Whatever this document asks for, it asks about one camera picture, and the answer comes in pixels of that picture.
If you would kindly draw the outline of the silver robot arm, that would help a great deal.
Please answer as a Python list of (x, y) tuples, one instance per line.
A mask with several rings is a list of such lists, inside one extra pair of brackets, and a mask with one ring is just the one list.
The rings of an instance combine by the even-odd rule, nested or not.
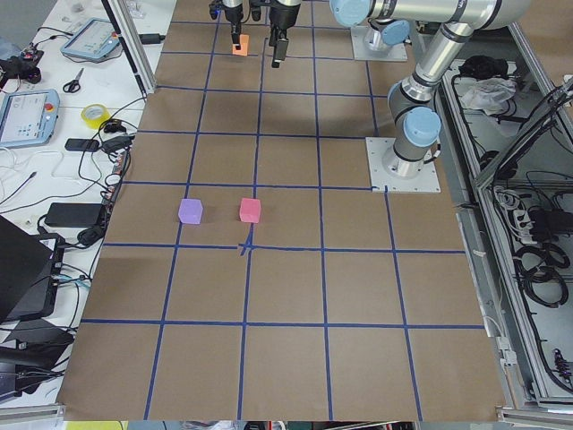
[(441, 120), (429, 107), (440, 83), (461, 48), (477, 30), (496, 30), (520, 18), (528, 1), (331, 1), (336, 21), (347, 28), (368, 18), (438, 22), (439, 30), (412, 74), (388, 93), (397, 137), (382, 163), (395, 177), (413, 178), (440, 134)]
[[(285, 60), (289, 39), (287, 32), (296, 24), (301, 1), (248, 1), (247, 16), (244, 16), (243, 1), (211, 1), (209, 4), (210, 18), (216, 20), (223, 13), (231, 26), (232, 48), (234, 53), (246, 51), (246, 39), (242, 33), (242, 25), (250, 18), (255, 22), (261, 19), (261, 8), (269, 8), (270, 35), (269, 46), (273, 48), (275, 67)], [(370, 18), (368, 21), (369, 34), (366, 43), (370, 49), (393, 47), (403, 43), (410, 31), (410, 26), (404, 20)]]

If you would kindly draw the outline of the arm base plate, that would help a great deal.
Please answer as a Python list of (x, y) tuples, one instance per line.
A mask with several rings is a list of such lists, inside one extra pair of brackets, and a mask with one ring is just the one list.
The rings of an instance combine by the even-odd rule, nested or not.
[(438, 194), (440, 183), (435, 163), (426, 151), (420, 161), (404, 161), (394, 151), (394, 138), (365, 139), (371, 189), (375, 193)]
[(383, 30), (359, 26), (351, 29), (354, 60), (406, 62), (408, 27), (387, 26)]

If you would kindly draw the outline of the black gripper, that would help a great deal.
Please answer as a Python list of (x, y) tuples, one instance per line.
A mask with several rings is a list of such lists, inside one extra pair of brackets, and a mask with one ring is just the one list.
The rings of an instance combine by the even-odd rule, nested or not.
[(270, 0), (270, 46), (273, 48), (272, 68), (279, 68), (286, 59), (289, 39), (287, 30), (294, 27), (301, 7), (300, 0)]
[(268, 6), (268, 1), (246, 1), (247, 12), (244, 11), (243, 0), (214, 0), (209, 4), (209, 14), (212, 20), (216, 20), (223, 13), (226, 19), (231, 21), (231, 38), (233, 49), (241, 49), (241, 22), (248, 22), (250, 19), (259, 21), (261, 19), (261, 8)]

